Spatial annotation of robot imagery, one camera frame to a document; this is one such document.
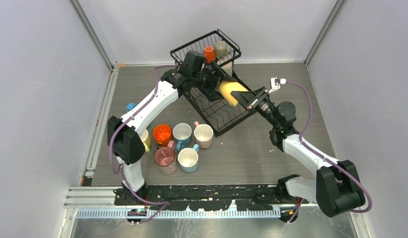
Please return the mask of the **yellow mug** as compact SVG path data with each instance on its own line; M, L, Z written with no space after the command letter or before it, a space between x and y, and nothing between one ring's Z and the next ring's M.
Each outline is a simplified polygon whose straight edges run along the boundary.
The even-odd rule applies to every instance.
M232 92L233 91L237 91L237 92L247 92L249 91L249 89L247 89L246 87L244 87L242 84L240 84L239 82L228 82L228 81L223 81L221 82L221 84L218 87L218 91L219 93L227 100L227 102L235 107L238 104L238 100L236 100L233 96L232 96Z

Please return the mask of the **small orange cup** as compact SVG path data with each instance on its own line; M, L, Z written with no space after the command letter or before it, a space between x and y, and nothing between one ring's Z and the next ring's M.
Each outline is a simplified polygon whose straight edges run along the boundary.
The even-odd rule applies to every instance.
M206 46L204 48L203 54L205 55L205 62L211 63L216 60L216 52L212 46Z

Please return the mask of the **light pink faceted mug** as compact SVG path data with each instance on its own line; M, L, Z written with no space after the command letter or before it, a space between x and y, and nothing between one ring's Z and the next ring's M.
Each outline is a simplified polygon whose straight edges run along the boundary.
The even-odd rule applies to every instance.
M201 149L207 149L212 145L214 132L210 125L194 122L194 139Z

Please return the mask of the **large orange mug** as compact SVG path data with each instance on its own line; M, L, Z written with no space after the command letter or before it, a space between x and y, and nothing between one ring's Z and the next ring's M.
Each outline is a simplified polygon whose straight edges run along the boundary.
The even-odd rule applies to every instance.
M167 124L159 124L152 131L152 137L157 148L166 147L173 139L172 128Z

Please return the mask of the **light blue faceted mug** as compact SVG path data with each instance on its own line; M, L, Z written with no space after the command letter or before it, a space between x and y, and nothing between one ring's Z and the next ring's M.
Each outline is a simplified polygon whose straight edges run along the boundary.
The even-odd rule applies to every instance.
M178 154L178 162L183 171L193 173L198 168L198 151L200 146L195 144L192 148L184 148Z

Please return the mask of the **yellow-green faceted mug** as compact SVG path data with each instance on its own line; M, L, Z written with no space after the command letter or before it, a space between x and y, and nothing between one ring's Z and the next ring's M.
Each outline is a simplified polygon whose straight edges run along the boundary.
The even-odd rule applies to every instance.
M144 148L146 152L150 151L150 148L152 146L152 141L149 135L149 132L147 129L144 130L143 134L140 136L141 141L143 142Z

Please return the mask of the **pink patterned mug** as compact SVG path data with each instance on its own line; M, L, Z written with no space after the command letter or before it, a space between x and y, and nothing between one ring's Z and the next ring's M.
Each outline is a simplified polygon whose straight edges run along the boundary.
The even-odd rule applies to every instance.
M170 140L167 146L160 147L154 154L154 162L163 174L171 175L178 169L176 143Z

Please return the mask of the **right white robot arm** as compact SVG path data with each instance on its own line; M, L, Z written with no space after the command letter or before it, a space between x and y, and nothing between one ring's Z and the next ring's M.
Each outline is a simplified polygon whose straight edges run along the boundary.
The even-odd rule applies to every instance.
M290 203L296 197L317 203L328 217L369 205L366 189L361 185L356 166L350 160L337 160L312 146L303 138L303 133L294 127L296 107L284 101L275 105L267 88L255 91L232 91L239 105L249 111L258 112L271 125L270 140L280 151L294 157L314 176L315 180L297 175L279 180L283 186L277 189L277 198Z

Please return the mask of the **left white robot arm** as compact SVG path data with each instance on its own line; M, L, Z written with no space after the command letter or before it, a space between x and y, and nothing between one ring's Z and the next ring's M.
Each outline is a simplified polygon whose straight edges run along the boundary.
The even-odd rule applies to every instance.
M140 136L146 127L192 88L212 93L224 81L237 82L217 63L205 60L202 53L187 52L182 63L171 65L161 78L156 78L154 89L136 107L120 117L112 116L107 122L109 159L112 163L117 158L120 163L112 170L123 175L123 184L129 189L127 199L133 205L141 205L146 198L140 165L145 153Z

